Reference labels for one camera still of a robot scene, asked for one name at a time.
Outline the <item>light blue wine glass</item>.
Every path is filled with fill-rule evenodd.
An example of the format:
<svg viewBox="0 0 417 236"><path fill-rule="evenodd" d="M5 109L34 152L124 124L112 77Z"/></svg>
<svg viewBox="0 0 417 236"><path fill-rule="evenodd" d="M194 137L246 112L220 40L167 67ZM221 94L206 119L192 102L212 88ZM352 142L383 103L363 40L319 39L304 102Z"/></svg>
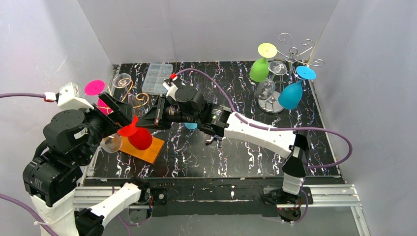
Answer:
<svg viewBox="0 0 417 236"><path fill-rule="evenodd" d="M197 129L198 127L196 123L188 123L188 122L185 122L184 126L189 130L194 130L194 129Z"/></svg>

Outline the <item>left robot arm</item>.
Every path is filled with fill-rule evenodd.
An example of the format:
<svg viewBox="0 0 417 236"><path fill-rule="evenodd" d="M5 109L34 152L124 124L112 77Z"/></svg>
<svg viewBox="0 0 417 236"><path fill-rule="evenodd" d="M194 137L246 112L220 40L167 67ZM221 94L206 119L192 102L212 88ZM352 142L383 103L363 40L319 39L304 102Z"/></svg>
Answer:
<svg viewBox="0 0 417 236"><path fill-rule="evenodd" d="M120 212L145 200L149 183L134 177L100 203L82 210L74 207L81 168L91 162L104 138L133 121L131 104L106 92L99 98L110 107L110 114L76 95L59 95L60 112L44 127L45 140L23 171L25 190L45 236L100 236Z"/></svg>

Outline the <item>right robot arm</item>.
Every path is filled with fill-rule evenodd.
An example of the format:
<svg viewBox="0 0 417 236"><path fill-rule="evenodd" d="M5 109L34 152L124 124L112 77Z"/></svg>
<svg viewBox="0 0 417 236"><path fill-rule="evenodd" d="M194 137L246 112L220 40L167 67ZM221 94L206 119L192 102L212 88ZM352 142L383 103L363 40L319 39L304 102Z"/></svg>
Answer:
<svg viewBox="0 0 417 236"><path fill-rule="evenodd" d="M274 131L248 119L230 108L208 103L203 94L191 86L171 88L158 96L157 102L142 116L137 127L168 130L172 124L194 123L213 138L234 138L271 150L286 160L284 180L278 190L261 196L271 205L296 203L306 177L305 158L311 149L307 131Z"/></svg>

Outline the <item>red wine glass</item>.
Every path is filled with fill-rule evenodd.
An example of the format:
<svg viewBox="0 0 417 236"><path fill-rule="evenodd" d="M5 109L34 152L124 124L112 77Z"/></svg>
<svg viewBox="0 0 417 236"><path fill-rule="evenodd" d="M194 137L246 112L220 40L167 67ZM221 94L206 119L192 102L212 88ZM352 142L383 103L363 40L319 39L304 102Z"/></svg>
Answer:
<svg viewBox="0 0 417 236"><path fill-rule="evenodd" d="M137 116L133 116L132 122L122 127L117 133L122 137L127 137L129 143L138 150L148 149L153 141L152 134L146 128L138 128L135 123L138 121Z"/></svg>

